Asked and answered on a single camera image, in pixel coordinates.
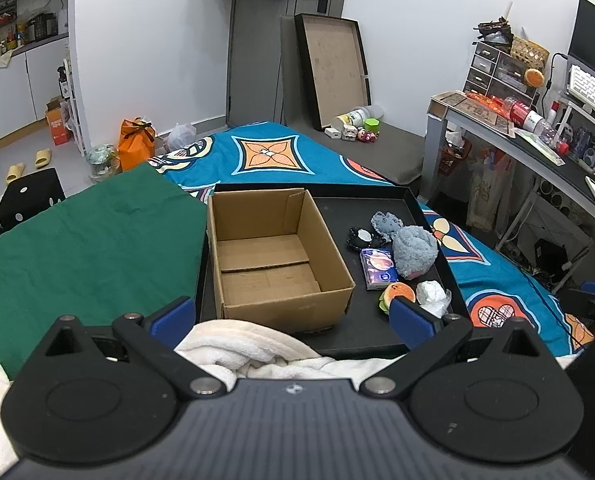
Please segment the white soft bundle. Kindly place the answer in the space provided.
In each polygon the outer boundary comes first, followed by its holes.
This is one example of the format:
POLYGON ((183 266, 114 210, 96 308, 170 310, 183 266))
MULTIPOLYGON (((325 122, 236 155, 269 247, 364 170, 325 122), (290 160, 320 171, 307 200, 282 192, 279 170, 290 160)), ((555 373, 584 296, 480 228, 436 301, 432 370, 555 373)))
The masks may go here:
POLYGON ((422 309, 442 318, 447 312, 451 302, 451 292, 445 289, 438 281, 424 281, 416 287, 416 297, 422 309))

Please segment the burger plush toy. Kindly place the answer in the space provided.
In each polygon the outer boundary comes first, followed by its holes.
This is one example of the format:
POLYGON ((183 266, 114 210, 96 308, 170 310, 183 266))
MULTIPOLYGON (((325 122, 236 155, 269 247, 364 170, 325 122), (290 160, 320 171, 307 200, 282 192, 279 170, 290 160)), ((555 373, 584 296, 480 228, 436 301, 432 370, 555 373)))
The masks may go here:
POLYGON ((379 309, 386 315, 390 314, 392 301, 397 297, 404 297, 414 304, 417 301, 415 291, 406 283, 391 283, 383 290, 379 299, 379 309))

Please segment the purple tissue pack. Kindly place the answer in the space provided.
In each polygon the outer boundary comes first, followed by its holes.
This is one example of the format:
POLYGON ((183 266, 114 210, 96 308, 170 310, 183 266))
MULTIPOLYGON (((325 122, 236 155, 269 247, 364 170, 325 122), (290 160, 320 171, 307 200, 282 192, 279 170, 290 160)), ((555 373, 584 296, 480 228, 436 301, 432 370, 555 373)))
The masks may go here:
POLYGON ((396 266, 390 249, 361 249, 359 257, 368 290, 383 290, 398 281, 396 266))

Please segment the grey fluffy plush toy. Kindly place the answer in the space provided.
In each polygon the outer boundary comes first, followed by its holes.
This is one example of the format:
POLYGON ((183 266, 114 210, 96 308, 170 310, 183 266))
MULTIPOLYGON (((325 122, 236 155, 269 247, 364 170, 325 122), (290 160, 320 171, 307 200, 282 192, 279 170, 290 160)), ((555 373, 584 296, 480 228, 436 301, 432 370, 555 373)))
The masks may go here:
POLYGON ((427 273, 438 254, 439 243, 422 226, 403 226, 393 237, 396 270, 405 280, 427 273))

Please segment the black heart soft toy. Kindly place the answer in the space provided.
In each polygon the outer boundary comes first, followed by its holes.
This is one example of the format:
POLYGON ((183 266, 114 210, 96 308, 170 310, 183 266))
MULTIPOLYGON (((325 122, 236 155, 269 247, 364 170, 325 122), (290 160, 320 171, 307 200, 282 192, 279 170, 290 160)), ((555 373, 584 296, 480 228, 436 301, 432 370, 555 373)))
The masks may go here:
POLYGON ((346 245, 354 252, 363 249, 379 249, 387 244, 384 236, 363 228, 350 228, 346 238, 346 245))

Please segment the white fleece blanket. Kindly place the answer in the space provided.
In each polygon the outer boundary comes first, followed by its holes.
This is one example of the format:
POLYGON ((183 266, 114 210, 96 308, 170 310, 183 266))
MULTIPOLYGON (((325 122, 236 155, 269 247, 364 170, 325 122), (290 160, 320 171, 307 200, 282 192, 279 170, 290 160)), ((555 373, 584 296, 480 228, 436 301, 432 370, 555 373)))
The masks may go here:
MULTIPOLYGON (((348 378, 355 387, 392 359, 336 360, 296 338, 250 322, 212 320, 195 325, 175 351, 232 389, 240 378, 348 378)), ((0 364, 0 408, 11 385, 0 364)), ((18 462, 0 417, 0 474, 18 462)))

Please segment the blue patterned blanket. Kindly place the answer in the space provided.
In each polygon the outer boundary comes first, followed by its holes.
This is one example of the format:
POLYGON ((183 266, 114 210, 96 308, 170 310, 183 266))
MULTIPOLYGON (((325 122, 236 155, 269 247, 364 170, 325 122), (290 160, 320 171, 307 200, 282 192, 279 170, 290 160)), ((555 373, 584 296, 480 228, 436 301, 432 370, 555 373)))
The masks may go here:
MULTIPOLYGON (((171 148, 148 161, 168 181, 205 202, 215 190, 303 186, 319 196, 351 204, 401 200, 404 188, 390 184, 360 162, 275 122, 210 134, 185 148, 171 148)), ((491 248, 425 205, 410 214, 439 239, 439 263, 454 277, 453 304, 477 327, 498 327, 512 315, 531 322, 555 356, 576 354, 593 333, 560 300, 491 248)))

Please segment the grey sofa mattress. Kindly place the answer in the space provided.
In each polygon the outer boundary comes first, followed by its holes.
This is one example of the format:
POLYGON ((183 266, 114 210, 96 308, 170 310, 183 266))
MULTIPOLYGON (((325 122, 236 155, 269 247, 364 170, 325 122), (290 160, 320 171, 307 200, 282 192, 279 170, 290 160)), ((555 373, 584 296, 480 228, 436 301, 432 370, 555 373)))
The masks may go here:
POLYGON ((387 125, 371 102, 359 24, 299 14, 281 18, 284 124, 341 155, 368 178, 412 185, 423 139, 387 125))

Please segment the red basket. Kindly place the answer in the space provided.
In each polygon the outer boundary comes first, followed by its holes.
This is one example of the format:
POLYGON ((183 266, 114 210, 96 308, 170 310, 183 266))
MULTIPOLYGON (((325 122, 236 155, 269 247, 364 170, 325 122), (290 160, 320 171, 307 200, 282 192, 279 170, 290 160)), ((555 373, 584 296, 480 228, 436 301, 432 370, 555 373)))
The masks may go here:
POLYGON ((463 140, 461 148, 456 148, 448 141, 442 149, 441 160, 439 161, 439 174, 448 177, 462 163, 465 162, 472 150, 472 143, 469 139, 463 140))

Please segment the green cup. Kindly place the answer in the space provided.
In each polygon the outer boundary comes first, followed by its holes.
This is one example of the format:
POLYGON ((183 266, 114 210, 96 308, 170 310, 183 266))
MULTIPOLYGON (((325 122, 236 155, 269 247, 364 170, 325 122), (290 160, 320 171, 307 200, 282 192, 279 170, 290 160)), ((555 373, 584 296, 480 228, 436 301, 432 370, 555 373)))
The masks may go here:
POLYGON ((363 123, 363 128, 365 128, 366 131, 370 131, 373 133, 379 133, 380 131, 380 126, 381 126, 381 122, 374 117, 369 117, 365 120, 365 122, 363 123))

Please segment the grey desk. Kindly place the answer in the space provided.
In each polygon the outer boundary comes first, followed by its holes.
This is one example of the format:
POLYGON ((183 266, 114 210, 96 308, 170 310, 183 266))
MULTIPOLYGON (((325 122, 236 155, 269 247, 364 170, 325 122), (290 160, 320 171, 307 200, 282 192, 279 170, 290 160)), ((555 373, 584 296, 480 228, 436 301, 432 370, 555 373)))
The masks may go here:
POLYGON ((435 194, 437 176, 439 175, 439 159, 445 142, 448 124, 467 130, 472 136, 491 144, 494 148, 505 152, 522 166, 532 170, 534 174, 549 181, 574 203, 584 209, 595 219, 595 199, 585 182, 587 174, 574 162, 566 162, 557 167, 553 162, 540 155, 526 141, 511 139, 500 133, 486 122, 469 115, 456 107, 459 98, 465 95, 460 91, 446 91, 432 96, 427 107, 427 134, 425 135, 424 159, 421 172, 420 197, 426 202, 435 194))

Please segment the white plastic bottle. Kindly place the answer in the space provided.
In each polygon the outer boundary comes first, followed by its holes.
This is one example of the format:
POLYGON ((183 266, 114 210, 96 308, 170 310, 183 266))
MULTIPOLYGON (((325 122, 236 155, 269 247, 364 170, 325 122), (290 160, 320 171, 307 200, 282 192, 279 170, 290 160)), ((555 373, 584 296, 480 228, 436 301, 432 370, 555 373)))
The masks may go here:
POLYGON ((331 120, 331 127, 343 131, 346 125, 355 128, 363 128, 363 123, 369 117, 381 119, 384 115, 384 110, 378 105, 358 106, 349 112, 337 115, 331 120))

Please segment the orange cardboard box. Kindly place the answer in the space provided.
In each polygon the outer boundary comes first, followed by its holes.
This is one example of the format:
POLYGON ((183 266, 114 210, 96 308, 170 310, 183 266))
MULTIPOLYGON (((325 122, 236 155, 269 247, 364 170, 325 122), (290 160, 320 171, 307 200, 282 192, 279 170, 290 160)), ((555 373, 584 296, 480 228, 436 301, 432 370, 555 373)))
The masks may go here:
POLYGON ((60 98, 53 98, 47 102, 44 116, 46 116, 54 145, 59 146, 70 142, 72 134, 70 129, 66 127, 60 98))

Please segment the drawer organizer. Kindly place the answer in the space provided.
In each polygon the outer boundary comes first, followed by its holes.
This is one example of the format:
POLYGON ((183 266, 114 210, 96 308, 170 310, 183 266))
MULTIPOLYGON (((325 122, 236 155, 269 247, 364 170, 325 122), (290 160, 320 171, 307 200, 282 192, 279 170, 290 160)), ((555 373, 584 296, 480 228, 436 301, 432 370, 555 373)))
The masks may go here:
POLYGON ((480 93, 488 98, 514 98, 532 106, 537 89, 525 82, 529 68, 503 50, 477 41, 463 91, 480 93))

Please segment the white keyboard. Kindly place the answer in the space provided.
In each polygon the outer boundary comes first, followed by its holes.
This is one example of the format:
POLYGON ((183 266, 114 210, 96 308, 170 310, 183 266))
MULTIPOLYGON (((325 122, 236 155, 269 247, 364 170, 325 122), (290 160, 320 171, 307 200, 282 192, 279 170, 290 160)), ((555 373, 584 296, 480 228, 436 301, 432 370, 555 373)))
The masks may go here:
POLYGON ((593 75, 577 65, 572 65, 569 71, 567 91, 595 112, 595 77, 593 75))

